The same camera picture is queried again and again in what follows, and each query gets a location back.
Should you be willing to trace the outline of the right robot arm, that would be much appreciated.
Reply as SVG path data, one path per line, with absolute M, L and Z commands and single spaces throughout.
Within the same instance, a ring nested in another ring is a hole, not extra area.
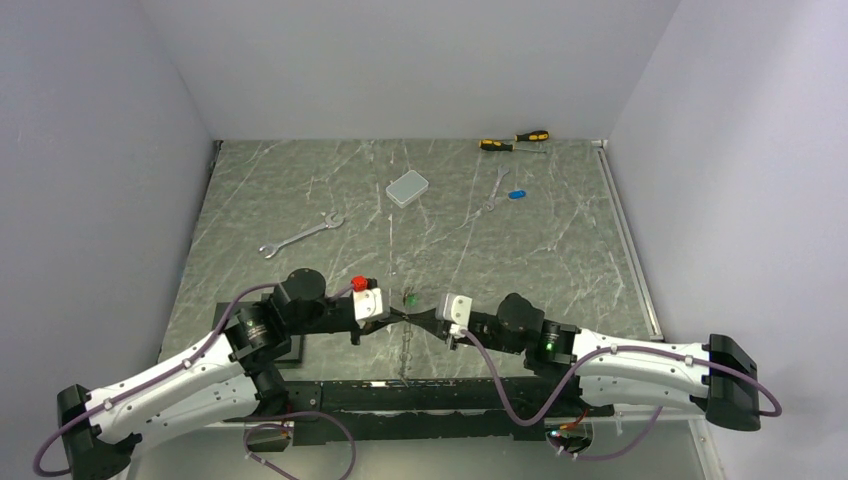
M 761 427 L 758 367 L 731 337 L 712 334 L 705 343 L 629 340 L 548 320 L 517 293 L 493 314 L 475 311 L 470 298 L 446 294 L 431 310 L 408 321 L 445 341 L 521 355 L 534 375 L 555 384 L 557 411 L 574 415 L 586 405 L 662 406 L 702 413 L 718 427 L 751 432 Z

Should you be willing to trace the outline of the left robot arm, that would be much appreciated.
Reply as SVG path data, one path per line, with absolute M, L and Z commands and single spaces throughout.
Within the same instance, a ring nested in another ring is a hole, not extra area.
M 208 334 L 171 358 L 108 386 L 61 391 L 54 437 L 65 474 L 113 479 L 143 449 L 184 433 L 228 419 L 275 419 L 289 402 L 275 362 L 294 338 L 344 333 L 357 344 L 392 315 L 377 281 L 366 277 L 329 295 L 324 276 L 302 268 L 258 288 L 260 300 L 238 294 Z

